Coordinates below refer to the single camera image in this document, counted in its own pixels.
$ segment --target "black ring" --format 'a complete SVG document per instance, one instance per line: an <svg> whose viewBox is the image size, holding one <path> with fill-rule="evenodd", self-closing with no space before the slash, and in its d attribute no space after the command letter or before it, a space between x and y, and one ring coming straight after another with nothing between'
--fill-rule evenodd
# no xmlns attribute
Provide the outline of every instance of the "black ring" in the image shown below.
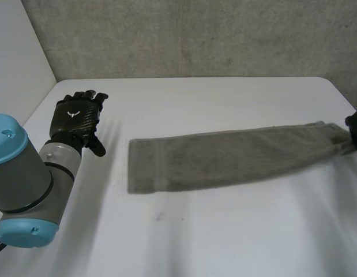
<svg viewBox="0 0 357 277"><path fill-rule="evenodd" d="M70 172L70 170L67 169L66 167L61 166L60 164L57 164L57 163L44 162L44 164L45 164L46 166L55 167L56 169L60 169L60 170L64 171L66 174L69 175L69 177L70 177L70 178L72 179L72 181L74 182L74 175L73 175L72 172Z"/></svg>
<svg viewBox="0 0 357 277"><path fill-rule="evenodd" d="M5 211L4 209L0 209L0 211L3 213L3 214L19 214L20 212L25 212L25 211L28 211L29 209L33 208L34 206L37 206L38 204L40 204L51 192L52 190L52 187L54 185L54 180L52 178L52 175L51 175L51 172L50 173L50 176L51 176L51 182L50 182L50 185L49 187L47 188L47 190L45 191L45 193L37 200L35 200L34 202L22 207L22 208L19 208L19 209L11 209L10 211Z"/></svg>

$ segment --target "concrete wall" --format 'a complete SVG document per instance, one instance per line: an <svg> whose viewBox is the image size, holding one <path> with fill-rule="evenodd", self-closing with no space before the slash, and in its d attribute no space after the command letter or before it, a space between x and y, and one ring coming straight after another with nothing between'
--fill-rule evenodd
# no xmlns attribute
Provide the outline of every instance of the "concrete wall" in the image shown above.
<svg viewBox="0 0 357 277"><path fill-rule="evenodd" d="M22 0L58 81L320 76L357 108L357 0Z"/></svg>
<svg viewBox="0 0 357 277"><path fill-rule="evenodd" d="M56 84L20 0L0 0L0 113L20 124Z"/></svg>

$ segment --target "gray wall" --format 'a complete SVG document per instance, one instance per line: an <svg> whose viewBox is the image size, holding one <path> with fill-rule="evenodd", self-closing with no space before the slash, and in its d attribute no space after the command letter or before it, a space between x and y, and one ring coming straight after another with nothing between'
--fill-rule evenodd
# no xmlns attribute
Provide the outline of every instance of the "gray wall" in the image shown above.
<svg viewBox="0 0 357 277"><path fill-rule="evenodd" d="M357 0L22 0L58 81L321 76L357 108Z"/></svg>

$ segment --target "white wall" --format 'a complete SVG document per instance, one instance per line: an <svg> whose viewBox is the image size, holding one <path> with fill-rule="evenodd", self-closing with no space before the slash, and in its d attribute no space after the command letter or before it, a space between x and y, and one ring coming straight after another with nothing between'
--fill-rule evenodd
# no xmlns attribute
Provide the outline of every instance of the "white wall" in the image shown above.
<svg viewBox="0 0 357 277"><path fill-rule="evenodd" d="M20 124L56 84L20 0L0 0L0 113Z"/></svg>

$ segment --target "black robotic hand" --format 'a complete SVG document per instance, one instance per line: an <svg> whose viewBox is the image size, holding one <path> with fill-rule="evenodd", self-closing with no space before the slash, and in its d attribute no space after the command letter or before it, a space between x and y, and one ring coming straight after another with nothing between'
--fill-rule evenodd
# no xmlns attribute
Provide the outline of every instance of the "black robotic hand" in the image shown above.
<svg viewBox="0 0 357 277"><path fill-rule="evenodd" d="M90 148L99 157L106 154L95 132L103 102L108 95L95 94L91 90L76 92L73 96L66 95L57 103L50 126L51 140L47 143L64 143L80 154L82 147Z"/></svg>

